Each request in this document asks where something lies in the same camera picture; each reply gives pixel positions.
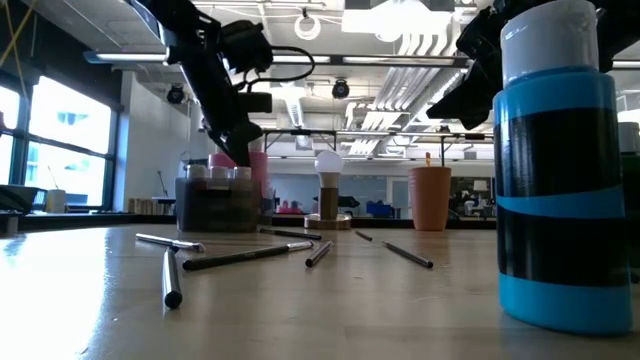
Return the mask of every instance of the pen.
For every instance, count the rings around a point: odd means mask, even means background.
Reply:
[[[152,242],[154,244],[160,244],[165,246],[173,246],[183,250],[191,250],[191,251],[200,252],[200,253],[205,251],[204,245],[202,245],[201,243],[172,240],[172,239],[167,239],[167,238],[162,238],[159,236],[153,236],[153,235],[147,235],[147,234],[136,234],[136,238],[138,240]]]
[[[360,231],[356,231],[356,235],[360,236],[361,238],[367,240],[367,241],[373,241],[373,238],[371,236],[365,235],[363,233],[361,233]]]
[[[242,261],[249,261],[254,259],[260,259],[280,254],[285,254],[290,251],[306,250],[313,247],[311,241],[305,241],[300,243],[287,244],[283,246],[274,246],[266,249],[245,251],[235,254],[228,254],[222,256],[213,256],[202,259],[187,260],[182,263],[182,268],[187,271],[208,269],[211,267],[238,263]]]
[[[320,235],[305,234],[305,233],[295,233],[295,232],[292,232],[292,231],[272,230],[272,229],[262,228],[262,229],[260,229],[260,232],[263,233],[263,234],[296,237],[296,238],[300,238],[300,239],[322,240],[322,236],[320,236]]]
[[[413,262],[415,262],[416,264],[422,265],[424,267],[426,267],[427,269],[431,269],[433,267],[433,261],[429,260],[429,259],[425,259],[421,256],[412,254],[406,250],[403,250],[393,244],[389,244],[388,242],[382,242],[382,245],[384,245],[387,249],[393,251],[394,253],[404,257],[405,259],[409,259]]]
[[[333,246],[333,242],[331,241],[324,243],[324,245],[319,247],[318,250],[314,251],[313,254],[309,256],[309,258],[304,262],[304,264],[307,267],[313,267],[313,265],[317,264],[318,261],[320,261],[320,259],[322,259],[322,257],[329,252],[329,250],[331,249],[331,246]]]
[[[177,251],[177,248],[167,248],[162,263],[162,297],[164,304],[170,309],[175,309],[182,303],[182,291],[180,290],[175,256]]]

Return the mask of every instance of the table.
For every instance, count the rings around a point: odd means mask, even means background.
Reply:
[[[162,305],[171,225],[42,232],[0,240],[0,359],[638,359],[640,335],[585,338],[531,327],[497,299],[495,231],[361,229],[435,262],[433,271],[353,232],[334,249],[182,274],[179,310]],[[288,242],[190,234],[211,254]],[[179,253],[179,261],[187,253]],[[640,286],[634,287],[636,331]]]

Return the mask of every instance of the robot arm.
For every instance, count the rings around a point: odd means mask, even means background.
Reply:
[[[489,116],[493,97],[502,90],[500,31],[507,21],[532,7],[554,0],[495,0],[465,28],[456,45],[475,60],[463,82],[427,115],[431,119],[460,119],[471,130]],[[640,2],[589,0],[598,9],[600,71],[609,72],[613,57],[640,40]]]
[[[233,73],[266,71],[273,62],[262,25],[236,21],[227,26],[200,12],[189,0],[126,0],[167,48],[167,63],[180,64],[198,99],[209,137],[238,166],[249,166],[247,144],[262,135],[247,108],[271,111],[269,95],[239,94]]]

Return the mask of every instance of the blue and black bottle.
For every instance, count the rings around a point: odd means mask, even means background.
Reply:
[[[500,301],[511,316],[591,335],[631,330],[615,84],[596,13],[556,0],[502,31],[494,99]]]

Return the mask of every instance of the black pen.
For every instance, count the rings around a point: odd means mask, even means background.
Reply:
[[[331,246],[333,246],[333,242],[327,241],[326,243],[324,243],[324,245],[319,247],[318,250],[314,251],[313,254],[311,254],[311,256],[309,256],[309,258],[304,262],[304,264],[307,267],[313,267],[313,265],[317,264],[318,261],[320,261],[320,259],[322,259],[322,257],[329,252]]]
[[[393,244],[389,244],[388,242],[382,242],[382,245],[384,245],[387,249],[393,251],[394,253],[404,257],[405,259],[409,259],[413,262],[415,262],[416,264],[422,265],[424,267],[426,267],[427,269],[431,269],[433,267],[433,261],[429,260],[429,259],[425,259],[421,256],[412,254],[406,250],[403,250]]]
[[[279,236],[288,236],[295,237],[300,239],[309,239],[309,240],[322,240],[322,236],[315,234],[305,234],[305,233],[294,233],[291,231],[284,230],[272,230],[272,229],[260,229],[260,232],[263,234],[271,234],[271,235],[279,235]]]
[[[164,304],[170,309],[175,309],[182,303],[182,291],[180,290],[175,256],[177,251],[177,248],[167,248],[162,263],[162,296]]]
[[[182,263],[182,268],[187,271],[208,269],[211,267],[233,264],[242,261],[249,261],[254,259],[265,258],[269,256],[275,256],[285,254],[290,251],[306,250],[313,247],[311,241],[305,241],[300,243],[287,244],[283,246],[275,246],[255,251],[245,251],[241,253],[214,256],[202,259],[187,260]]]
[[[361,238],[367,240],[367,241],[373,241],[373,238],[371,236],[365,235],[363,233],[361,233],[360,231],[356,231],[356,235],[360,236]]]

